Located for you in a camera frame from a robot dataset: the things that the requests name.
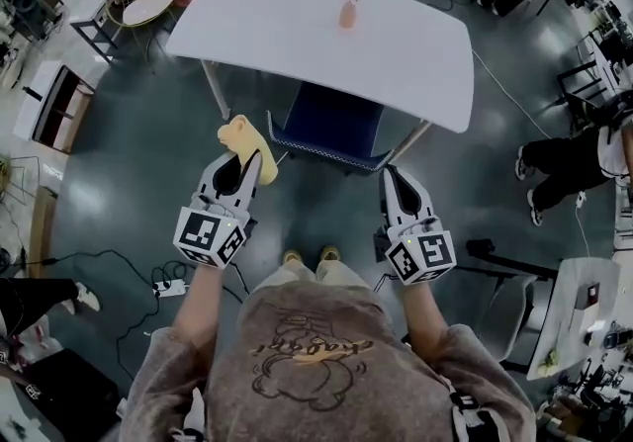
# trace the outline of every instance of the yellow sponge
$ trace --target yellow sponge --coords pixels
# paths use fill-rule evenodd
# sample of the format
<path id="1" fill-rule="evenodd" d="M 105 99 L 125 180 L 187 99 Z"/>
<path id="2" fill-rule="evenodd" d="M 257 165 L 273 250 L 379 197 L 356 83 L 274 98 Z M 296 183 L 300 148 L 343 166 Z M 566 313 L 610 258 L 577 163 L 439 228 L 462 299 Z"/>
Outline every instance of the yellow sponge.
<path id="1" fill-rule="evenodd" d="M 237 154 L 242 167 L 248 162 L 255 150 L 259 150 L 262 156 L 259 183 L 268 185 L 275 180 L 278 172 L 277 164 L 275 164 L 268 143 L 244 115 L 236 116 L 228 124 L 219 128 L 218 139 L 231 152 Z"/>

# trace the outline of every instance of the small bottle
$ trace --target small bottle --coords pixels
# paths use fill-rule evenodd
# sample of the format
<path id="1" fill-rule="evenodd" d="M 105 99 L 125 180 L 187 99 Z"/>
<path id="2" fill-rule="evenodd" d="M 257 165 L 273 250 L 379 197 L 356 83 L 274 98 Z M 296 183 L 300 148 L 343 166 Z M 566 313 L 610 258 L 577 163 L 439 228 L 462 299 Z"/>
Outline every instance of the small bottle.
<path id="1" fill-rule="evenodd" d="M 343 29 L 351 29 L 356 23 L 356 4 L 358 0 L 347 0 L 340 9 L 338 25 Z"/>

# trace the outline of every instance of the blue chair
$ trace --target blue chair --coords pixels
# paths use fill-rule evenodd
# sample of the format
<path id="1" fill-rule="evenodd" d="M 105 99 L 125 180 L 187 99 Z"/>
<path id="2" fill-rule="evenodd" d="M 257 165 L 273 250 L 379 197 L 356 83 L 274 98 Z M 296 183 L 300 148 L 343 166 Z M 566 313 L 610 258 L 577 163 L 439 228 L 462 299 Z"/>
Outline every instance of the blue chair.
<path id="1" fill-rule="evenodd" d="M 283 128 L 267 113 L 270 139 L 286 147 L 370 172 L 392 154 L 372 156 L 383 106 L 363 98 L 303 83 Z"/>

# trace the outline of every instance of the sneaker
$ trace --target sneaker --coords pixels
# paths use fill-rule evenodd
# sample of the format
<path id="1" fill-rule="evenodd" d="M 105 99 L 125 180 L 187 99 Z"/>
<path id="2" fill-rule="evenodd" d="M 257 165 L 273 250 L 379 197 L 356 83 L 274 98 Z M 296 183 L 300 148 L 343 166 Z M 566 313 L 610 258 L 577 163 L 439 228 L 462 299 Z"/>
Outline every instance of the sneaker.
<path id="1" fill-rule="evenodd" d="M 299 261 L 300 263 L 304 263 L 304 260 L 301 257 L 301 254 L 299 252 L 297 252 L 296 250 L 286 250 L 286 252 L 284 252 L 284 264 L 292 261 Z"/>
<path id="2" fill-rule="evenodd" d="M 77 312 L 75 308 L 75 303 L 73 300 L 64 300 L 63 302 L 60 303 L 60 305 L 64 307 L 66 310 L 68 310 L 70 312 L 70 315 L 75 315 L 75 313 Z"/>
<path id="3" fill-rule="evenodd" d="M 84 286 L 81 282 L 75 282 L 77 289 L 79 290 L 79 296 L 77 296 L 77 302 L 87 305 L 94 311 L 99 311 L 101 309 L 101 304 L 97 299 L 96 295 L 90 291 L 86 286 Z"/>
<path id="4" fill-rule="evenodd" d="M 514 174 L 516 178 L 523 181 L 525 180 L 525 176 L 527 174 L 527 166 L 523 162 L 523 147 L 520 146 L 518 148 L 518 156 L 516 157 L 516 161 L 514 162 Z"/>
<path id="5" fill-rule="evenodd" d="M 534 201 L 532 200 L 534 196 L 534 189 L 530 189 L 527 191 L 527 204 L 530 206 L 530 216 L 532 217 L 532 223 L 534 225 L 540 226 L 543 223 L 543 213 L 536 210 L 534 206 Z"/>
<path id="6" fill-rule="evenodd" d="M 328 247 L 324 247 L 320 252 L 320 260 L 321 261 L 340 261 L 340 252 L 336 247 L 332 247 L 331 245 Z"/>

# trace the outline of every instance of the gray floor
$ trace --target gray floor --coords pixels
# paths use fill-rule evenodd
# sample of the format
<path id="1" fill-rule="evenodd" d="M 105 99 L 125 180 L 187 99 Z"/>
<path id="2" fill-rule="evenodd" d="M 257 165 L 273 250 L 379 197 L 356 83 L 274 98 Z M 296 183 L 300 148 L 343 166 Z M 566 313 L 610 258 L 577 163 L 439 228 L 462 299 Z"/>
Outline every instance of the gray floor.
<path id="1" fill-rule="evenodd" d="M 448 0 L 418 1 L 448 5 Z M 450 15 L 466 23 L 473 48 L 542 127 L 564 135 L 566 112 L 550 106 L 558 97 L 555 75 L 574 62 L 572 48 L 582 34 L 563 3 L 550 4 L 537 19 L 539 5 L 499 19 L 477 6 L 456 4 Z M 157 35 L 162 45 L 166 37 L 164 32 Z M 100 82 L 68 160 L 52 251 L 59 256 L 114 248 L 149 278 L 152 267 L 180 259 L 171 244 L 176 219 L 204 167 L 224 150 L 216 139 L 222 120 L 199 62 L 166 57 L 153 44 L 152 74 L 132 42 L 123 52 Z M 283 121 L 298 87 L 293 80 L 226 66 L 221 80 L 233 110 L 260 127 L 267 109 Z M 409 117 L 388 111 L 376 151 L 396 145 L 410 126 Z M 543 266 L 556 267 L 565 257 L 585 255 L 573 199 L 548 212 L 541 228 L 529 220 L 525 191 L 530 185 L 515 180 L 512 166 L 518 147 L 540 137 L 476 62 L 468 131 L 454 134 L 433 127 L 399 160 L 401 168 L 428 189 L 445 228 L 453 233 L 461 264 L 483 266 L 464 248 L 466 240 L 479 237 L 494 240 L 503 255 Z M 372 245 L 372 233 L 382 224 L 377 176 L 345 177 L 336 165 L 301 157 L 285 160 L 280 168 L 275 183 L 259 190 L 251 212 L 260 224 L 236 256 L 247 284 L 253 287 L 272 273 L 286 248 L 298 248 L 314 262 L 323 245 L 334 243 L 345 262 L 374 285 L 387 271 L 384 264 L 376 264 Z M 592 255 L 609 257 L 610 185 L 590 192 L 581 219 Z M 53 329 L 64 345 L 126 393 L 130 381 L 117 365 L 114 340 L 153 309 L 151 292 L 112 256 L 74 259 L 51 268 L 51 274 L 83 280 L 100 296 L 100 313 L 84 310 L 71 317 L 54 309 Z M 241 293 L 230 269 L 226 285 Z M 433 290 L 449 322 L 476 327 L 493 286 L 485 276 L 455 271 Z M 380 294 L 396 334 L 402 335 L 404 318 L 395 287 L 386 284 Z M 159 315 L 123 342 L 122 359 L 130 370 L 135 371 L 144 356 L 148 337 L 143 333 L 170 323 L 180 303 L 166 300 Z M 238 303 L 225 296 L 220 351 L 235 335 L 238 309 Z M 526 390 L 537 391 L 538 383 Z"/>

